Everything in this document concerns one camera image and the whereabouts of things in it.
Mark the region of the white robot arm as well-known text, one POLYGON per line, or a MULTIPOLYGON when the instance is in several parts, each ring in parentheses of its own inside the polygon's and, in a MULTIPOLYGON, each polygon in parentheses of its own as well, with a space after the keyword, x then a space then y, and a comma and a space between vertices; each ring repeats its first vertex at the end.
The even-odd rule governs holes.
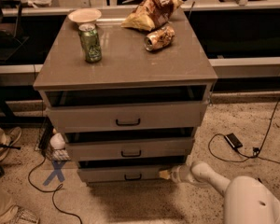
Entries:
POLYGON ((159 177, 175 183, 213 187, 224 198, 224 224, 280 224, 280 201, 250 176, 229 180, 206 162, 195 161, 161 170, 159 177))

